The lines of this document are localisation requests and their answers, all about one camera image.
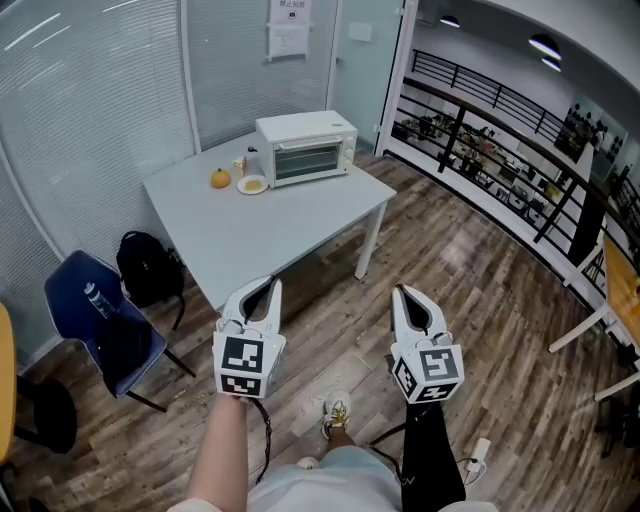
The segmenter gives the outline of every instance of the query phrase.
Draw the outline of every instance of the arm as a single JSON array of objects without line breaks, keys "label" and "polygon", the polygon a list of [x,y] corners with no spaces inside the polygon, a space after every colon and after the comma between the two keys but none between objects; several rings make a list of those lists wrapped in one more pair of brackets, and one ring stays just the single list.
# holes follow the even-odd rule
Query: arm
[{"label": "arm", "polygon": [[245,512],[249,488],[247,405],[229,395],[217,395],[187,498],[208,501],[222,512]]}]

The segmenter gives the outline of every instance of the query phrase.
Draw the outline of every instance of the shoe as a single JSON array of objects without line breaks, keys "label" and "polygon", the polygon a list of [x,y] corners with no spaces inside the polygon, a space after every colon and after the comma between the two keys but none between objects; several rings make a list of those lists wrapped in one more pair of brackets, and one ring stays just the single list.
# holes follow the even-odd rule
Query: shoe
[{"label": "shoe", "polygon": [[296,466],[301,467],[302,469],[313,469],[320,462],[315,457],[303,457],[298,462],[296,462]]},{"label": "shoe", "polygon": [[333,427],[347,428],[351,414],[351,397],[345,391],[332,391],[324,402],[324,421],[322,435],[331,439],[330,429]]}]

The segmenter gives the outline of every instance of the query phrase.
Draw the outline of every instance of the wooden floor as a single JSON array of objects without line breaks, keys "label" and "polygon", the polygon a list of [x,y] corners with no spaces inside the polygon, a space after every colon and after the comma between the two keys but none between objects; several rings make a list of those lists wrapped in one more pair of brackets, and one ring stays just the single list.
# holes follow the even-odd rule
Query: wooden floor
[{"label": "wooden floor", "polygon": [[[463,347],[467,380],[445,405],[454,454],[469,456],[480,436],[492,442],[488,471],[469,497],[493,501],[503,512],[624,510],[640,492],[631,478],[635,454],[618,446],[601,460],[604,439],[593,433],[594,392],[626,375],[613,342],[594,328],[549,354],[546,347],[588,314],[560,281],[429,179],[392,159],[361,157],[359,164],[398,196],[363,282],[353,277],[362,225],[282,274],[288,344],[264,401],[274,430],[271,468],[321,455],[319,420],[331,389],[352,393],[350,431],[360,443],[402,421],[403,399],[383,356],[391,343],[390,292],[405,283],[441,305]],[[198,377],[161,359],[136,388],[167,405],[167,414],[112,398],[78,343],[62,344],[32,369],[34,379],[55,377],[69,388],[79,431],[67,455],[16,440],[11,460],[21,474],[8,483],[21,503],[33,496],[56,511],[163,511],[183,497],[213,398],[216,318],[193,282],[186,297],[177,332],[170,331],[174,305],[150,317]],[[254,409],[249,422],[255,478],[264,462],[264,427]],[[395,455],[401,447],[401,435],[382,446]]]}]

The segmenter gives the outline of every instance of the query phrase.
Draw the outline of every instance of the black backpack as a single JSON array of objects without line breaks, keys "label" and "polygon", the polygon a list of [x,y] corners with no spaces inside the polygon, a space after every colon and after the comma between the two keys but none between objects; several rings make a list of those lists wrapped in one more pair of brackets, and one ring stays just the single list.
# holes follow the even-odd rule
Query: black backpack
[{"label": "black backpack", "polygon": [[169,297],[180,299],[180,313],[173,324],[175,331],[184,315],[184,277],[173,250],[165,251],[162,244],[148,233],[129,231],[120,242],[116,256],[118,268],[131,302],[139,308],[151,306]]}]

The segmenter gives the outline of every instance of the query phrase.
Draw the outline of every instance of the small plate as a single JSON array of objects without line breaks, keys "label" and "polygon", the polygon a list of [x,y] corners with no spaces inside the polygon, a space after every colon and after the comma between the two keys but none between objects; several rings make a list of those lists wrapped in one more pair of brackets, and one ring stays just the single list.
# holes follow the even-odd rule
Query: small plate
[{"label": "small plate", "polygon": [[[249,181],[259,181],[261,187],[255,190],[245,190],[244,187]],[[238,182],[238,190],[243,194],[247,194],[248,196],[253,196],[259,194],[260,192],[264,192],[265,190],[267,190],[268,186],[269,185],[267,184],[267,179],[264,176],[245,176]]]}]

